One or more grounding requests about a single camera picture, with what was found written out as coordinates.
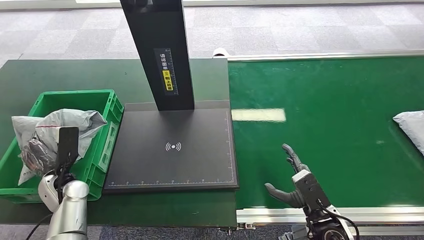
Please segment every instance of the white package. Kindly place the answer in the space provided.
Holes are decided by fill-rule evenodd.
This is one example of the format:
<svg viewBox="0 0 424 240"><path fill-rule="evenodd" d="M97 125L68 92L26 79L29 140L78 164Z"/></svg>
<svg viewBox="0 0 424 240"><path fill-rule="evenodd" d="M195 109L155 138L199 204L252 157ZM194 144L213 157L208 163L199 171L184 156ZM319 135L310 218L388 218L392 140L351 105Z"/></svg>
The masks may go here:
<svg viewBox="0 0 424 240"><path fill-rule="evenodd" d="M424 110L401 112L393 120L424 155Z"/></svg>
<svg viewBox="0 0 424 240"><path fill-rule="evenodd" d="M97 111L81 111L76 109L60 109L46 117L13 116L13 129L19 148L24 149L33 138L42 142L52 155L58 152L59 129L61 127L78 127L78 158L83 158L89 148L92 138L107 124L107 121ZM18 185L32 178L35 173L25 162L20 173Z"/></svg>

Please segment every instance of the gray plastic bag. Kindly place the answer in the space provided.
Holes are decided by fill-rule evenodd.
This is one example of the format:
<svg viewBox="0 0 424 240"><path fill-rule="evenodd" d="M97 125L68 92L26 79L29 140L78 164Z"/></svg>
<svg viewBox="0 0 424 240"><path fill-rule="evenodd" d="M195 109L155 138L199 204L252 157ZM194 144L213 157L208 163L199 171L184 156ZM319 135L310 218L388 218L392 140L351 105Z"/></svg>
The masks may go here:
<svg viewBox="0 0 424 240"><path fill-rule="evenodd" d="M424 155L424 110L401 112L393 120Z"/></svg>
<svg viewBox="0 0 424 240"><path fill-rule="evenodd" d="M78 161L85 156L100 128L107 124L97 111L75 109L60 109L46 117L13 116L12 123L24 163L18 185L54 169L61 127L79 128Z"/></svg>

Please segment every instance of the gray carpet tile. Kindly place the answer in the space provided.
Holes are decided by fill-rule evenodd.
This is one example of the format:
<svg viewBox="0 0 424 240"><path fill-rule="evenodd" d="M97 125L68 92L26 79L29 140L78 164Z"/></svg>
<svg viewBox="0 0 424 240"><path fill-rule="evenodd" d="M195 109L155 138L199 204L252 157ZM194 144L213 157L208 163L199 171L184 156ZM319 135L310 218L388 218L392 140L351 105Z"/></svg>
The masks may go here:
<svg viewBox="0 0 424 240"><path fill-rule="evenodd" d="M405 5L405 8L424 23L424 4L408 4Z"/></svg>
<svg viewBox="0 0 424 240"><path fill-rule="evenodd" d="M40 10L25 11L20 14L7 28L9 31L43 30L56 11Z"/></svg>
<svg viewBox="0 0 424 240"><path fill-rule="evenodd" d="M348 26L384 25L369 6L335 6L334 9Z"/></svg>
<svg viewBox="0 0 424 240"><path fill-rule="evenodd" d="M311 28L322 51L357 51L361 45L347 26L316 26Z"/></svg>
<svg viewBox="0 0 424 240"><path fill-rule="evenodd" d="M68 49L78 30L43 30L32 41L24 53L63 54Z"/></svg>
<svg viewBox="0 0 424 240"><path fill-rule="evenodd" d="M107 52L116 29L80 29L66 50L65 56Z"/></svg>
<svg viewBox="0 0 424 240"><path fill-rule="evenodd" d="M404 5L374 5L369 7L385 25L413 25L422 23Z"/></svg>
<svg viewBox="0 0 424 240"><path fill-rule="evenodd" d="M39 33L36 30L3 31L0 34L0 55L22 54Z"/></svg>
<svg viewBox="0 0 424 240"><path fill-rule="evenodd" d="M136 44L129 28L118 29L110 42L108 52L137 52Z"/></svg>
<svg viewBox="0 0 424 240"><path fill-rule="evenodd" d="M45 26L45 30L79 30L86 22L92 10L61 9L56 12Z"/></svg>
<svg viewBox="0 0 424 240"><path fill-rule="evenodd" d="M82 25L85 30L117 29L124 16L121 8L93 9Z"/></svg>
<svg viewBox="0 0 424 240"><path fill-rule="evenodd" d="M290 227L287 225L237 230L231 235L218 228L105 227L100 240L277 240L289 231Z"/></svg>
<svg viewBox="0 0 424 240"><path fill-rule="evenodd" d="M407 47L387 26L350 26L355 39L366 50L403 50Z"/></svg>
<svg viewBox="0 0 424 240"><path fill-rule="evenodd" d="M232 31L236 55L243 54L244 51L274 51L277 49L269 27L234 27Z"/></svg>
<svg viewBox="0 0 424 240"><path fill-rule="evenodd" d="M407 48L424 49L424 26L422 24L388 27Z"/></svg>
<svg viewBox="0 0 424 240"><path fill-rule="evenodd" d="M271 28L278 50L320 51L317 39L308 26L281 26Z"/></svg>

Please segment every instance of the robotic hand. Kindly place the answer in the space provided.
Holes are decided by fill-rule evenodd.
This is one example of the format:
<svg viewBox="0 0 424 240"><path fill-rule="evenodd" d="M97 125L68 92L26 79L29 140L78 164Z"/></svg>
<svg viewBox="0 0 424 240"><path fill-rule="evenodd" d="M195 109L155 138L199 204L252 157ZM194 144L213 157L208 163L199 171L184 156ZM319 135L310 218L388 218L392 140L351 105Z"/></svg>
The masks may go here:
<svg viewBox="0 0 424 240"><path fill-rule="evenodd" d="M53 213L47 240L87 240L87 183L70 173L78 157L79 130L62 127L59 130L56 170L43 176L38 194Z"/></svg>
<svg viewBox="0 0 424 240"><path fill-rule="evenodd" d="M307 165L301 163L295 151L283 144L282 148L288 154L287 161L294 168L291 177L296 188L293 192L284 192L276 189L272 184L265 183L269 194L292 208L303 209L306 215L306 230L300 234L285 235L289 240L354 240L346 221L355 228L356 240L359 240L359 231L356 225L348 218L341 216L339 211L331 205L315 176Z"/></svg>

